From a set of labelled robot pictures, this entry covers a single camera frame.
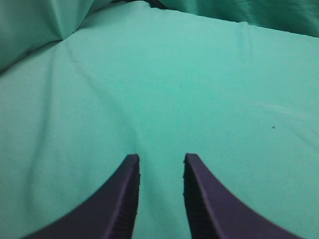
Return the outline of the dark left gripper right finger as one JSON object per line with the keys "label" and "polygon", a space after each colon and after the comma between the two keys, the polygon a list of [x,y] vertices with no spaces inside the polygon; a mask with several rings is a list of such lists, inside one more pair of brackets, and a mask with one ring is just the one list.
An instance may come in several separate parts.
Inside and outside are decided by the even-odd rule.
{"label": "dark left gripper right finger", "polygon": [[193,239],[296,239],[234,196],[194,153],[184,158],[183,197]]}

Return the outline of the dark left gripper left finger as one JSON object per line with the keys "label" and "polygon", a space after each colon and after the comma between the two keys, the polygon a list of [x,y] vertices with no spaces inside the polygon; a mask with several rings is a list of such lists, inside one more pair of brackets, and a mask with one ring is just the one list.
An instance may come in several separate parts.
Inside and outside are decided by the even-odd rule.
{"label": "dark left gripper left finger", "polygon": [[74,210],[28,239],[130,239],[140,191],[140,159],[129,154],[112,176]]}

